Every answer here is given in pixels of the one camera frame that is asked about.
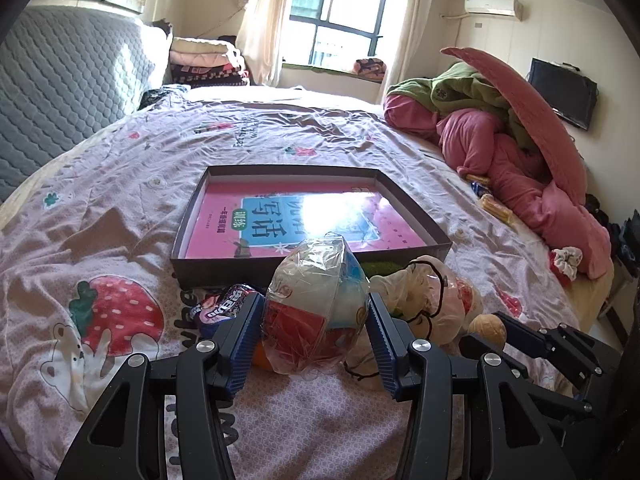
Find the plastic-wrapped red ball snack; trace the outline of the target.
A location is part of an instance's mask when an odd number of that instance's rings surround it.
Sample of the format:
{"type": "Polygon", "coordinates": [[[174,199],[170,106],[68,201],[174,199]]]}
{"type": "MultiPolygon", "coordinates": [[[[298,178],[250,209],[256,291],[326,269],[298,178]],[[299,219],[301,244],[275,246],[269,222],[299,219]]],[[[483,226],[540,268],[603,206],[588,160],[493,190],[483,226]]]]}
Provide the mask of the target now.
{"type": "Polygon", "coordinates": [[[298,244],[266,293],[262,345],[274,372],[324,372],[354,348],[368,316],[369,280],[344,237],[298,244]]]}

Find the dark framed window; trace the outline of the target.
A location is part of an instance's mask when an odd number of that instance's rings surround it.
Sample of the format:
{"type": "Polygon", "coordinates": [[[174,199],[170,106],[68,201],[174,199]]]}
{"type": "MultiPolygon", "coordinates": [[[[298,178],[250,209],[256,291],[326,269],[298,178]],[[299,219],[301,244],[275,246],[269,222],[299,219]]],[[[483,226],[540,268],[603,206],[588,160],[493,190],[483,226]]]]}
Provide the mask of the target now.
{"type": "Polygon", "coordinates": [[[383,38],[387,0],[291,0],[284,25],[286,64],[350,72],[383,38]]]}

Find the pink crumpled duvet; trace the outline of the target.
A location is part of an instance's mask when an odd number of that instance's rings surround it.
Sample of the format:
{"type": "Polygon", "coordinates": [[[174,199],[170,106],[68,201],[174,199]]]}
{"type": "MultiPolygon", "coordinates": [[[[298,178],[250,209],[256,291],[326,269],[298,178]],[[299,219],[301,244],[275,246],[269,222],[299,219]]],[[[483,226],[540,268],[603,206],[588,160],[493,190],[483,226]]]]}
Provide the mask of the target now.
{"type": "Polygon", "coordinates": [[[596,280],[610,270],[608,232],[556,185],[541,154],[518,147],[496,115],[462,108],[440,117],[399,94],[386,96],[383,108],[390,126],[438,144],[444,161],[459,177],[488,178],[495,198],[550,248],[579,249],[579,272],[596,280]]]}

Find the cream left curtain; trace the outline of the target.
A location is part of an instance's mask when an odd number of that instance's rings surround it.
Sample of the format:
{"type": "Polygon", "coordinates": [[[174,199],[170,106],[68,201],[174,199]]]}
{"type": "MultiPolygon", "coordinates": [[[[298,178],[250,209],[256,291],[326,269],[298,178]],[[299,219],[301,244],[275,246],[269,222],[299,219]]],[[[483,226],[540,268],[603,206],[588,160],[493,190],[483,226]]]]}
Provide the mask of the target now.
{"type": "Polygon", "coordinates": [[[291,0],[236,0],[243,18],[236,45],[256,84],[277,87],[282,68],[283,29],[291,0]]]}

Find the grey quilted headboard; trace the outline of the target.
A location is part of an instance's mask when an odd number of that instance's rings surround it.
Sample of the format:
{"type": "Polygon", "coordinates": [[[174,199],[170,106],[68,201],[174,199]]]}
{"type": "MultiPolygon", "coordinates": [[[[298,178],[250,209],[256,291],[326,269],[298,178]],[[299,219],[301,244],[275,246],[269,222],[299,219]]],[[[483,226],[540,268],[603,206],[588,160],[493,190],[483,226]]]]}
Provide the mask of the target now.
{"type": "Polygon", "coordinates": [[[168,67],[171,24],[28,6],[1,44],[1,196],[135,112],[168,67]]]}

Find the yellow snack packet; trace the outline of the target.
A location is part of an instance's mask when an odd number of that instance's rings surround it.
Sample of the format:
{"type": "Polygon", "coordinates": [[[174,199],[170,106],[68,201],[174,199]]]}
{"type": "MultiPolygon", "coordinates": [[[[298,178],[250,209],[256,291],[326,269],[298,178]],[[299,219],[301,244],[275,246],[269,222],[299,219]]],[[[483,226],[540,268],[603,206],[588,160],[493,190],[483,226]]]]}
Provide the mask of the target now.
{"type": "Polygon", "coordinates": [[[510,226],[512,223],[513,212],[491,194],[484,194],[478,201],[482,209],[491,214],[496,219],[510,226]]]}

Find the blue Oreo cookie packet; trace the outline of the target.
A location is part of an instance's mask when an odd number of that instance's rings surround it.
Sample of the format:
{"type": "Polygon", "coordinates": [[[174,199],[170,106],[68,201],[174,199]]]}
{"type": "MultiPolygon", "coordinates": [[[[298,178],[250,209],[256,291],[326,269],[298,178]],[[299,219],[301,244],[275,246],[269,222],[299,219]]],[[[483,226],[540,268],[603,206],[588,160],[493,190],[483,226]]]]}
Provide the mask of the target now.
{"type": "Polygon", "coordinates": [[[222,323],[238,316],[246,297],[255,292],[256,289],[247,284],[231,285],[193,307],[190,320],[203,339],[212,339],[222,323]]]}

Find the pink long pillow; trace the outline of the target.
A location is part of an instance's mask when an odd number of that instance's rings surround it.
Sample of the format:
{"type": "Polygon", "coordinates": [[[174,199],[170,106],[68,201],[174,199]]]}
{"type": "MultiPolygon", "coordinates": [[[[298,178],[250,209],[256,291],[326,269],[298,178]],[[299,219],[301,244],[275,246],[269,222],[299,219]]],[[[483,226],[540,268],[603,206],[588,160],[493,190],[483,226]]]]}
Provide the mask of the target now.
{"type": "Polygon", "coordinates": [[[578,205],[586,202],[587,173],[574,141],[539,92],[510,65],[474,48],[446,47],[443,55],[469,64],[508,101],[541,151],[555,184],[578,205]]]}

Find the clear plastic bag with toy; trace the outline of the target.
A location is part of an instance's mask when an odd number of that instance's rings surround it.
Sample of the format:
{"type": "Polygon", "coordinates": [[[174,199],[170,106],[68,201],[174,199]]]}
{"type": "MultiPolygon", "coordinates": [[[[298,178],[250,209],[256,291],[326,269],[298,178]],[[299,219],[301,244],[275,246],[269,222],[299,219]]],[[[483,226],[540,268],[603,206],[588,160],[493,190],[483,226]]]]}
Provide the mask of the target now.
{"type": "Polygon", "coordinates": [[[413,336],[445,350],[483,313],[480,292],[429,255],[392,274],[373,275],[370,291],[381,296],[392,318],[408,323],[413,336]]]}

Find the orange tangerine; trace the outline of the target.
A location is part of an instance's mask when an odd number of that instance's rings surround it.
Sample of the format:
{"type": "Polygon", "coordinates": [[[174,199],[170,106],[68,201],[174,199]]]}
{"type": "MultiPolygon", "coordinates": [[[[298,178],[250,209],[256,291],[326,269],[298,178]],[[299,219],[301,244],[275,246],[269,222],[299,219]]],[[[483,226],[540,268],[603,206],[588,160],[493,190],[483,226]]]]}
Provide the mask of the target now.
{"type": "Polygon", "coordinates": [[[256,344],[252,356],[252,364],[258,367],[260,370],[265,370],[266,372],[273,371],[272,365],[270,364],[266,356],[265,348],[261,341],[258,341],[258,343],[256,344]]]}

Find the cream curtain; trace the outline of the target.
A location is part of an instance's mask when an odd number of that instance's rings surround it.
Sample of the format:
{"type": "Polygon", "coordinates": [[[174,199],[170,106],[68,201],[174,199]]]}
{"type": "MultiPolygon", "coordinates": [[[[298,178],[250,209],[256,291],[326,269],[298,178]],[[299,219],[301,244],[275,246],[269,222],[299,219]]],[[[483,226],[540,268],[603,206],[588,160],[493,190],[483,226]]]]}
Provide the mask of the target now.
{"type": "Polygon", "coordinates": [[[406,0],[401,28],[396,35],[395,49],[387,66],[378,102],[383,103],[387,92],[394,84],[406,78],[411,62],[418,52],[428,21],[433,0],[406,0]]]}
{"type": "Polygon", "coordinates": [[[277,87],[282,68],[283,29],[291,0],[236,0],[243,18],[236,45],[256,84],[277,87]]]}

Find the pink strawberry print bedsheet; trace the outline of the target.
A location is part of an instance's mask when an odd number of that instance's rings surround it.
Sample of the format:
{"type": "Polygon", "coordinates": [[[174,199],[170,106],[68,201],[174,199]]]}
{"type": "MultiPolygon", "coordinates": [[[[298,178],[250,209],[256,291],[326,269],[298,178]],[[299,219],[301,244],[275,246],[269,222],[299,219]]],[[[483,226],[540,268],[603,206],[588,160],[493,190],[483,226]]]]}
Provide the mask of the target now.
{"type": "Polygon", "coordinates": [[[1,232],[1,431],[51,479],[93,403],[135,351],[172,356],[194,335],[169,254],[206,168],[322,165],[380,170],[446,232],[446,263],[526,322],[576,325],[575,304],[526,226],[492,218],[433,144],[352,99],[249,91],[167,98],[47,166],[1,232]]]}

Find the beige walnut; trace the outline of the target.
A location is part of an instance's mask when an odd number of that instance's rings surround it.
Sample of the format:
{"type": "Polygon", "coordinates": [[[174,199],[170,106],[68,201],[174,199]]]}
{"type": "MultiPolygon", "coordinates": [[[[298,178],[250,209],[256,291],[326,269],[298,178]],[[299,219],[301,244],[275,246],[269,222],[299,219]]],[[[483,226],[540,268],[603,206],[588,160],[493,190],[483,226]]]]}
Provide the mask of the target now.
{"type": "Polygon", "coordinates": [[[495,314],[479,314],[469,324],[468,332],[481,336],[499,350],[506,345],[506,326],[495,314]]]}

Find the dark cardboard box tray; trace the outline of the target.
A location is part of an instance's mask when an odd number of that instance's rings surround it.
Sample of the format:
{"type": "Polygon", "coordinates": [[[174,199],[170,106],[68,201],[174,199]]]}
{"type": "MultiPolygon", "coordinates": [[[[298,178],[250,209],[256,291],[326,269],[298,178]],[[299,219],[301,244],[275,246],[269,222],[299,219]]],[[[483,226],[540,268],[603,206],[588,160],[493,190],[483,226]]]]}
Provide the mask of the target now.
{"type": "Polygon", "coordinates": [[[395,181],[369,168],[210,166],[180,221],[170,262],[185,288],[269,284],[303,240],[337,234],[360,263],[390,273],[444,260],[451,242],[395,181]]]}

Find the folded blanket stack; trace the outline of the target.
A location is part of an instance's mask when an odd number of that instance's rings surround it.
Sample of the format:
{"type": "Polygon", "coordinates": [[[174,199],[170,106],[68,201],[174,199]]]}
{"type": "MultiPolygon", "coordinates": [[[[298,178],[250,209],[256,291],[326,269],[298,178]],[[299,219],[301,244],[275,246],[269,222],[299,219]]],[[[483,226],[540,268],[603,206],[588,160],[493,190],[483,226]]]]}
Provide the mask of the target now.
{"type": "Polygon", "coordinates": [[[174,84],[192,88],[250,85],[244,56],[224,40],[176,37],[169,50],[169,68],[174,84]]]}

